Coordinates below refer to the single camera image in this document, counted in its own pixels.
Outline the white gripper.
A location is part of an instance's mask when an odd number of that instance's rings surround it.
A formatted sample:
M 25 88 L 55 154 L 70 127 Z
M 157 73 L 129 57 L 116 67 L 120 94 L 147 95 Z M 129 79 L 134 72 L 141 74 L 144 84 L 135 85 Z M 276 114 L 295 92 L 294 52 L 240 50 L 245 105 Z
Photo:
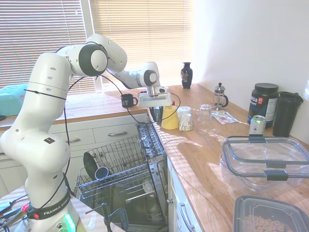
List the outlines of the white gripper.
M 160 116 L 159 121 L 162 121 L 164 106 L 172 105 L 172 97 L 170 93 L 162 93 L 157 96 L 151 97 L 147 93 L 139 95 L 139 105 L 143 108 L 149 108 L 153 121 L 155 120 L 154 108 L 159 106 Z

